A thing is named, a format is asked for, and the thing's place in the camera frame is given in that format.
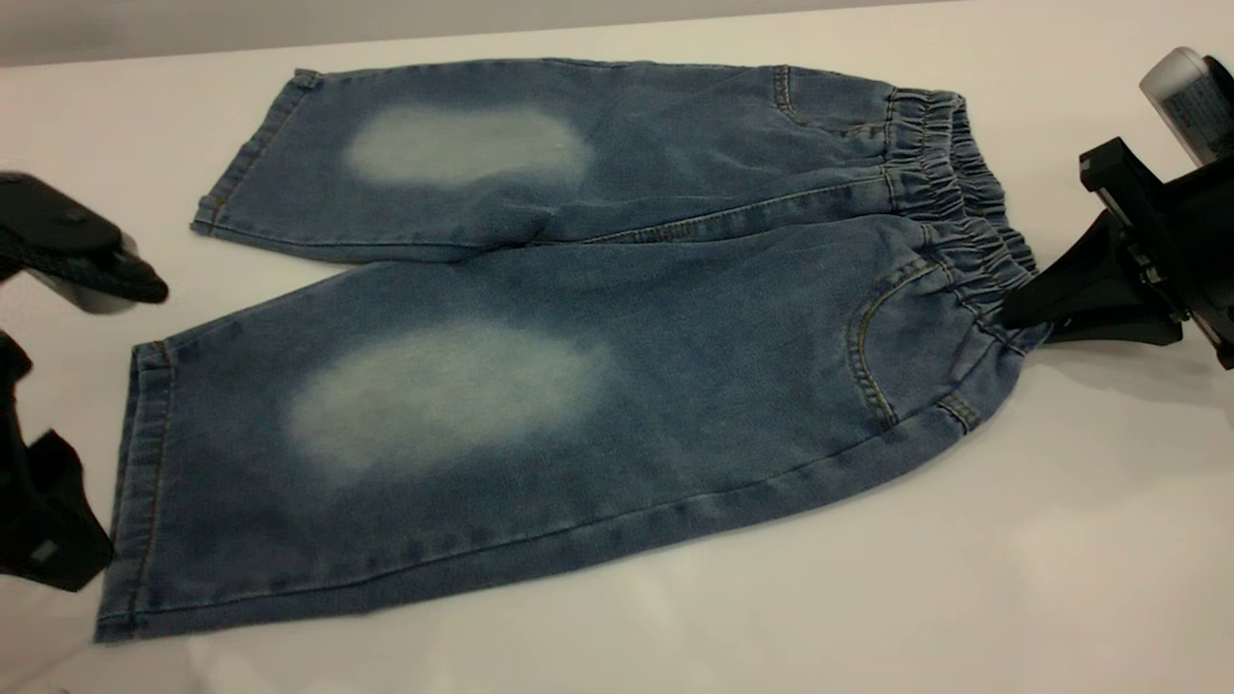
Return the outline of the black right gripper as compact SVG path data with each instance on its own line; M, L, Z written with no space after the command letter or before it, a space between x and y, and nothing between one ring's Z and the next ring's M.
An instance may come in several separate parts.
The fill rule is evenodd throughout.
M1080 158L1104 211L1058 262L1009 291L1006 328L1048 326L1048 345L1167 346L1191 320L1233 366L1232 156L1162 182L1113 138Z

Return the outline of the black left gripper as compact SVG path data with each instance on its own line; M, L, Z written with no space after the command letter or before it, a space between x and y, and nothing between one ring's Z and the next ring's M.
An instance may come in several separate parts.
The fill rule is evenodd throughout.
M28 356L7 333L1 333L1 531L2 573L28 574L26 541L19 538L19 519L28 509L26 445L16 412L16 387L31 370ZM112 545L97 522L85 493L78 452L56 431L44 432L28 448L35 483L35 548L28 562L44 585L80 592L106 571Z

